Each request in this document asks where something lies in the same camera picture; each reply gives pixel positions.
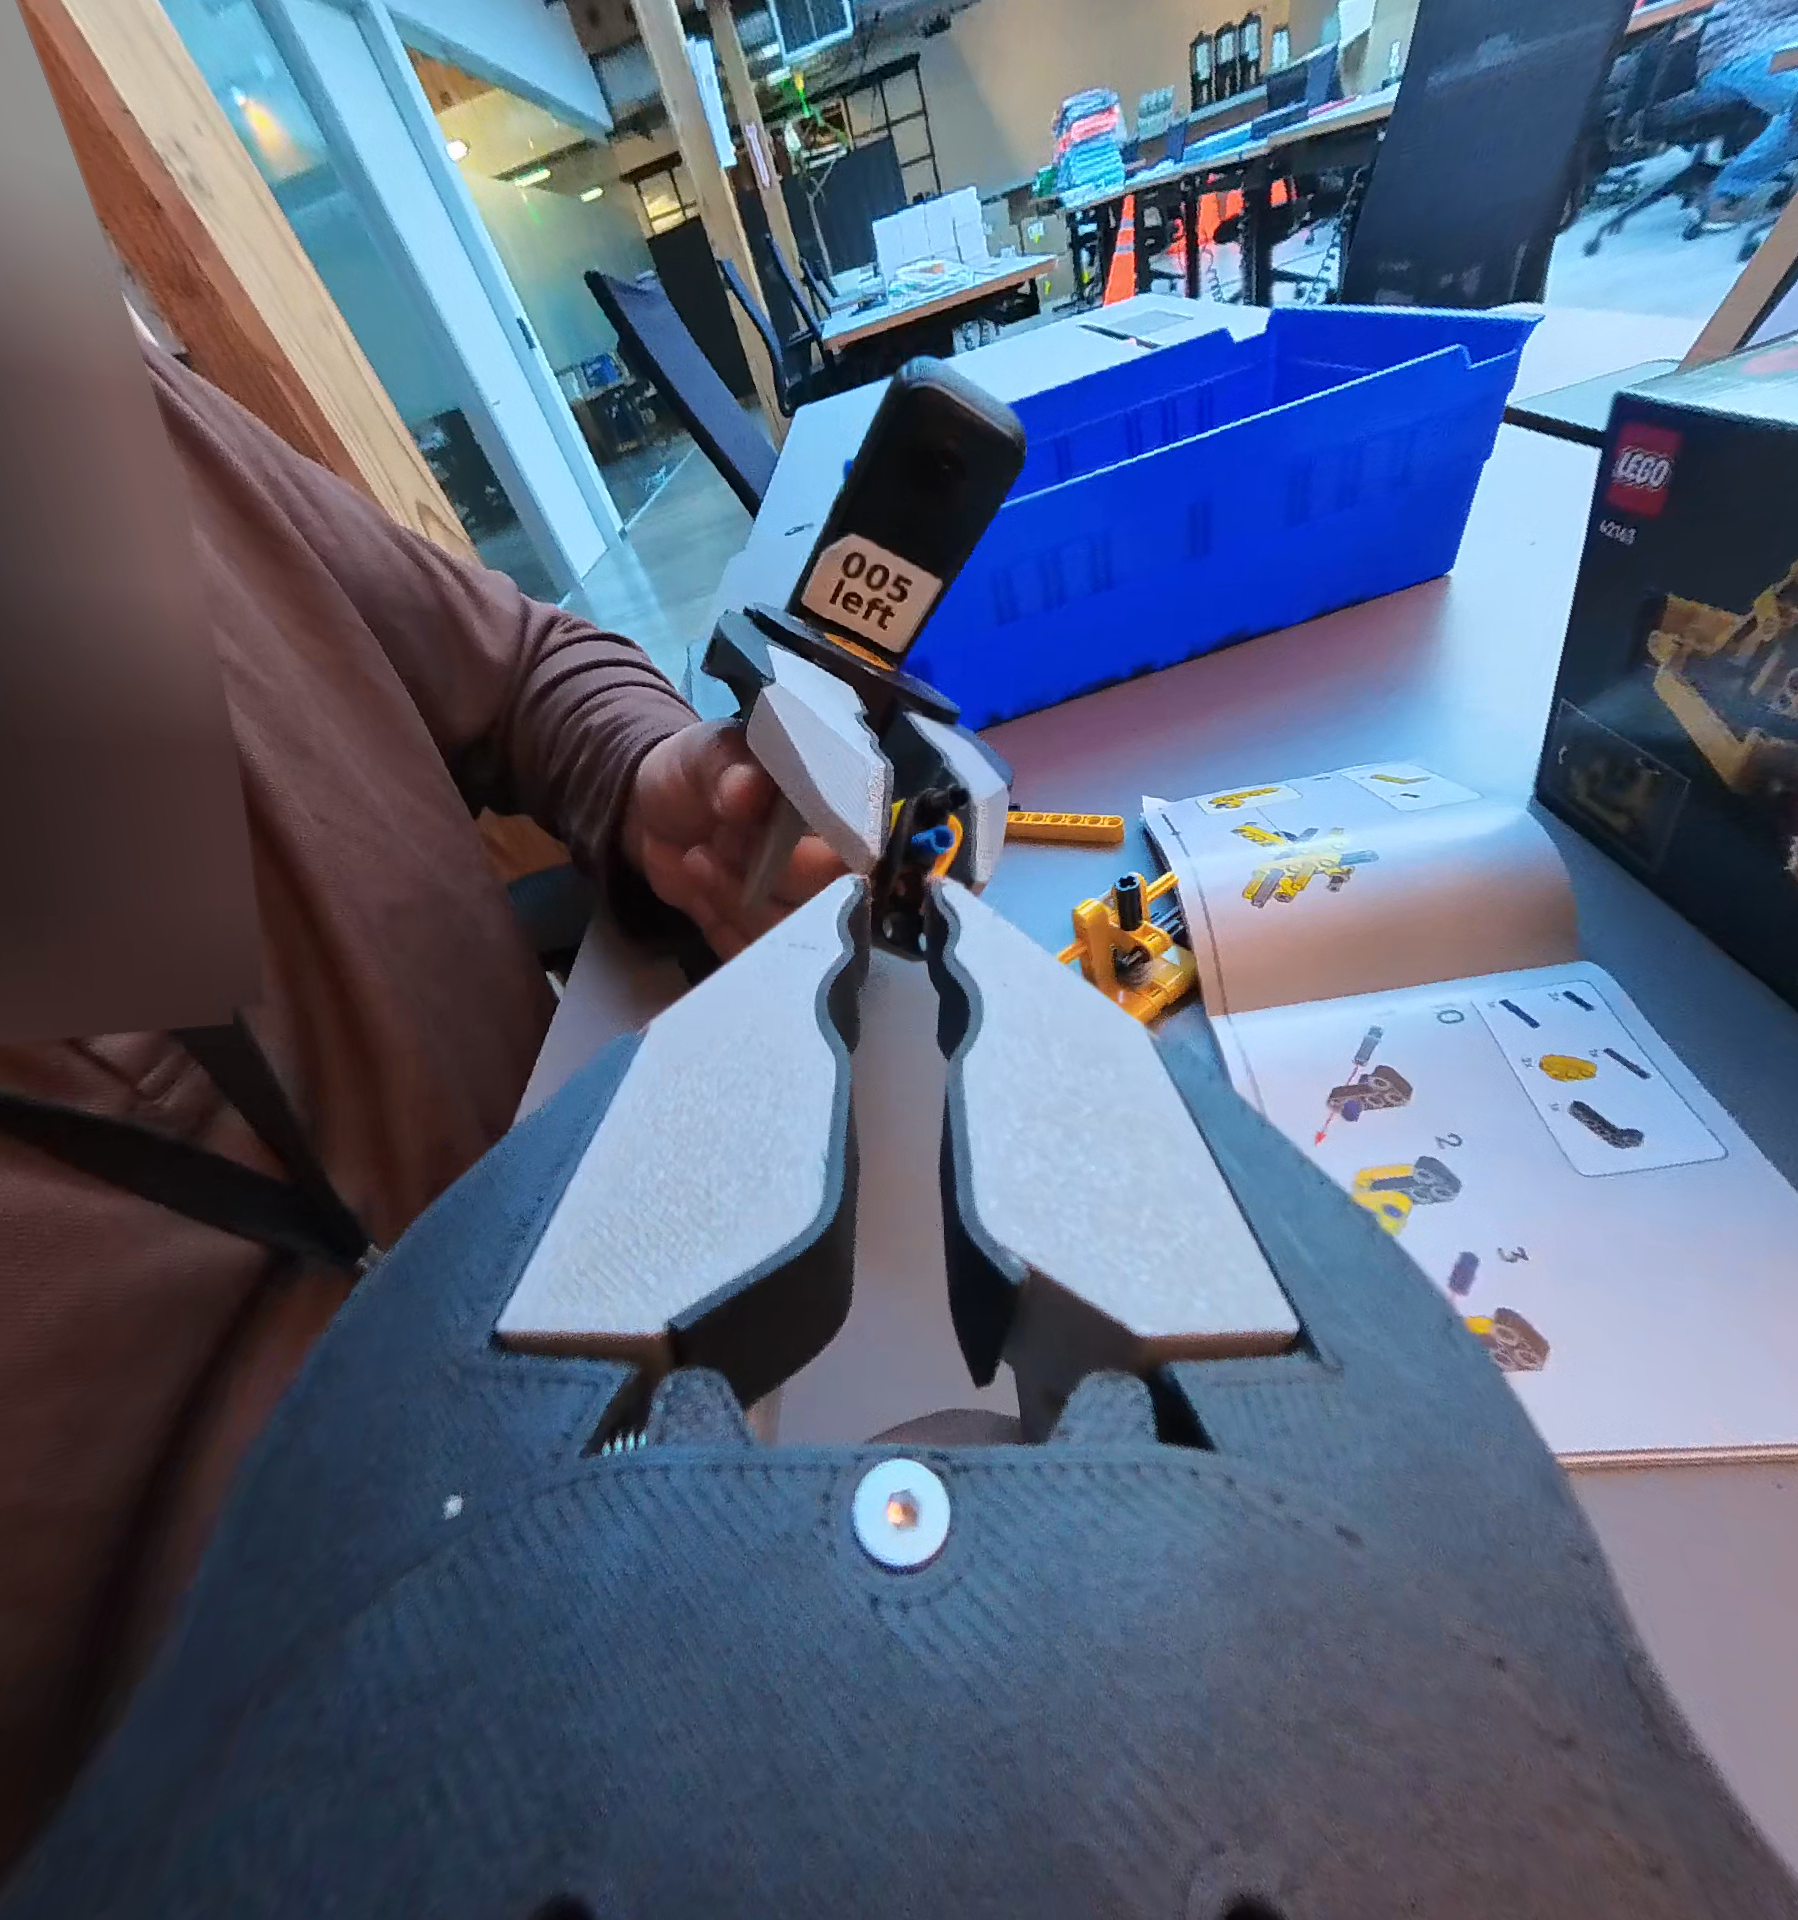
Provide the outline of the wooden post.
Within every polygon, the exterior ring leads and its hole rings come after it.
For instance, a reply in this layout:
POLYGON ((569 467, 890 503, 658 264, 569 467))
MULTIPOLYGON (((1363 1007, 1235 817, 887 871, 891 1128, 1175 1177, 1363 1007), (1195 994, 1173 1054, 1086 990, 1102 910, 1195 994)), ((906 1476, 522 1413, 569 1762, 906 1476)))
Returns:
POLYGON ((393 518, 474 544, 156 3, 21 3, 107 240, 191 362, 393 518))

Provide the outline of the yellow-black LEGO piece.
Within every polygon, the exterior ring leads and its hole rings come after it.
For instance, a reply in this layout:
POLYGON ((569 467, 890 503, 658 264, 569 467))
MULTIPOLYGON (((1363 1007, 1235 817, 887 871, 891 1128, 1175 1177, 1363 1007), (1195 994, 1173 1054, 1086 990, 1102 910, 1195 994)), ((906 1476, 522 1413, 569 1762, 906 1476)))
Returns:
POLYGON ((911 831, 944 817, 948 817, 948 804, 937 790, 891 805, 887 845, 870 881, 870 935, 898 956, 920 956, 927 942, 930 876, 911 851, 911 831))

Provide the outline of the person's left forearm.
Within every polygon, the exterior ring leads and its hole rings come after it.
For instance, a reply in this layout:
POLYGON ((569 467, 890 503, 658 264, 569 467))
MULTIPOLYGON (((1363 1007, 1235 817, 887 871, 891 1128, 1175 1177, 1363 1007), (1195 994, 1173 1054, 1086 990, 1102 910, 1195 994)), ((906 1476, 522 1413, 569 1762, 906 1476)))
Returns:
POLYGON ((434 547, 373 591, 367 621, 474 812, 532 817, 599 886, 647 893, 633 784, 694 710, 637 641, 434 547))

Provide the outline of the dark blue chair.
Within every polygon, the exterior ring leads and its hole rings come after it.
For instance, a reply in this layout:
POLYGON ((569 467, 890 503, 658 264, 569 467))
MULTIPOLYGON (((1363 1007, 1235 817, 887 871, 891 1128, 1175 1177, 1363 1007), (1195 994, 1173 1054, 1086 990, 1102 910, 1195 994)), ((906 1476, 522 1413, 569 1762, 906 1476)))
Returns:
POLYGON ((612 321, 633 369, 650 376, 741 509, 756 517, 779 450, 762 419, 748 415, 697 344, 661 280, 656 274, 626 280, 585 269, 585 287, 612 321))

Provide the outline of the person's left hand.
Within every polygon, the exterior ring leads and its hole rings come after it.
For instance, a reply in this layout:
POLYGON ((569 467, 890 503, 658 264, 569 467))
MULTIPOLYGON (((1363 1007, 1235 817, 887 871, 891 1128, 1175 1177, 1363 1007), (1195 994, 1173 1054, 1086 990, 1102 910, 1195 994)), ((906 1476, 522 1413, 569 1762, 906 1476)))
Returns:
POLYGON ((739 722, 697 722, 654 744, 637 767, 623 812, 623 855, 719 959, 748 949, 843 873, 839 855, 806 831, 766 888, 749 891, 779 800, 739 722))

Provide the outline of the dark lego set box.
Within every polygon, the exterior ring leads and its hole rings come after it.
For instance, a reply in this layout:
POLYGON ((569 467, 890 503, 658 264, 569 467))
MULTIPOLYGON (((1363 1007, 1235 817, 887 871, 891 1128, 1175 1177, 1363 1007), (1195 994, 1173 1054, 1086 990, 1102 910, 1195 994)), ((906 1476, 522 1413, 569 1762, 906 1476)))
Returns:
POLYGON ((1798 328, 1613 396, 1535 787, 1798 1007, 1798 328))

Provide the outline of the lego instruction booklet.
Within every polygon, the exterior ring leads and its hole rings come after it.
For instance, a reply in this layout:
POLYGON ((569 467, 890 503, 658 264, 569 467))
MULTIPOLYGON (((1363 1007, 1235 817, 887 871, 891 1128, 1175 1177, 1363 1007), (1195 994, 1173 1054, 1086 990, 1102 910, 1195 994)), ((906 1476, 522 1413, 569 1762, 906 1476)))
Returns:
POLYGON ((1798 1456, 1798 1190, 1582 956, 1528 804, 1370 760, 1143 817, 1234 1089, 1563 1460, 1798 1456))

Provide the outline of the group of white boxes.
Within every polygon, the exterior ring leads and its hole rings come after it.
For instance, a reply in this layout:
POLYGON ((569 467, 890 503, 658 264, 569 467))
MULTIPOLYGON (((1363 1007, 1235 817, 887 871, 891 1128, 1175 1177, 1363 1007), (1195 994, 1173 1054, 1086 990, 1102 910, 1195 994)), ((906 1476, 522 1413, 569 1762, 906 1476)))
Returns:
POLYGON ((876 273, 887 280, 927 261, 969 269, 985 269, 992 261, 984 200, 972 185, 876 219, 871 243, 876 273))

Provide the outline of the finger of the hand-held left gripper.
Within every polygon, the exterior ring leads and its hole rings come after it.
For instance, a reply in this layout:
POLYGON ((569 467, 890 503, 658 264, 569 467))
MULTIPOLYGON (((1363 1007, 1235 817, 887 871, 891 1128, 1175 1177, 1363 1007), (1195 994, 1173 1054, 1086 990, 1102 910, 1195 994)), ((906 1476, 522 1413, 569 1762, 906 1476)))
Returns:
POLYGON ((952 876, 979 893, 992 883, 1012 808, 1012 767, 969 727, 937 722, 927 712, 898 719, 898 793, 920 798, 934 790, 964 790, 954 805, 964 842, 952 876))
POLYGON ((749 706, 744 741, 779 790, 744 876, 744 906, 766 898, 806 831, 850 873, 871 876, 891 825, 891 764, 862 696, 843 682, 771 682, 749 706))

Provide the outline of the black office chair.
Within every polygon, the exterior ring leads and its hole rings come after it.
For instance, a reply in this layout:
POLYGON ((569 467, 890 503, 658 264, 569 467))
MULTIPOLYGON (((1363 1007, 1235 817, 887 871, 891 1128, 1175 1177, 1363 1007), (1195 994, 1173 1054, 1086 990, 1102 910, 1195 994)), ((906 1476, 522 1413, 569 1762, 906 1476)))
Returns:
POLYGON ((1344 304, 1543 301, 1630 3, 1422 3, 1359 219, 1344 304))

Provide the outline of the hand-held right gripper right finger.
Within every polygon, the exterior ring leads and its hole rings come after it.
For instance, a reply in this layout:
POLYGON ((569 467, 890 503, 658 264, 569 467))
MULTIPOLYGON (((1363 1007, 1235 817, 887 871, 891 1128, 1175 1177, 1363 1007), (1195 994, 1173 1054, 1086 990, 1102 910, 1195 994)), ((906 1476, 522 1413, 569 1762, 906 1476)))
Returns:
POLYGON ((1295 1308, 1148 1028, 948 876, 930 883, 930 970, 972 1379, 1285 1355, 1295 1308))

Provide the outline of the stack of colourful cloths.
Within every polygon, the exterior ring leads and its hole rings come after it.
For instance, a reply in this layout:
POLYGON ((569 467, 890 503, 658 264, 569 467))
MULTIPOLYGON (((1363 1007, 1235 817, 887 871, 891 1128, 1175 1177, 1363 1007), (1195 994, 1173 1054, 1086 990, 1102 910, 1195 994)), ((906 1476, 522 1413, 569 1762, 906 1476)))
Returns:
POLYGON ((1126 108, 1120 94, 1093 85, 1055 111, 1055 193, 1104 193, 1126 182, 1126 108))

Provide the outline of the blue plastic bin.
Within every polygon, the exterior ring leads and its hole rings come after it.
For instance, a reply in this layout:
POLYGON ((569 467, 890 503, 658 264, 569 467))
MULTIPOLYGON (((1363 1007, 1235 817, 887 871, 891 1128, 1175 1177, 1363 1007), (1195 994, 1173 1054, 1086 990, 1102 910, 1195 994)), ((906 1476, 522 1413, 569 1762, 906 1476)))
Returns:
POLYGON ((1275 305, 1018 396, 906 670, 992 727, 1448 574, 1535 313, 1275 305))

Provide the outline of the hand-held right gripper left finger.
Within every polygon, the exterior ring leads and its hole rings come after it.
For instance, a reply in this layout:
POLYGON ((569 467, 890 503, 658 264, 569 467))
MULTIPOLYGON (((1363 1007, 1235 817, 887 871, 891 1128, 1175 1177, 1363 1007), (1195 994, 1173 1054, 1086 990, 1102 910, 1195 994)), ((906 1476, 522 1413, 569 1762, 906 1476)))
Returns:
POLYGON ((577 1162, 498 1344, 766 1400, 853 1304, 853 1044, 870 888, 842 876, 558 1099, 577 1162))

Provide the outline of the yellow lego subassembly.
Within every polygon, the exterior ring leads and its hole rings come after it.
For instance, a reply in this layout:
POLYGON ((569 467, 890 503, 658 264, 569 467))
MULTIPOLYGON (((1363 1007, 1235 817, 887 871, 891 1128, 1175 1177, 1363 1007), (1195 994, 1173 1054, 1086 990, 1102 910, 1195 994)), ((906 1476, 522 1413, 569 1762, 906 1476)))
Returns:
POLYGON ((1083 899, 1070 923, 1075 940, 1056 959, 1133 1018, 1154 1024, 1195 990, 1198 964, 1173 871, 1127 871, 1102 898, 1083 899))

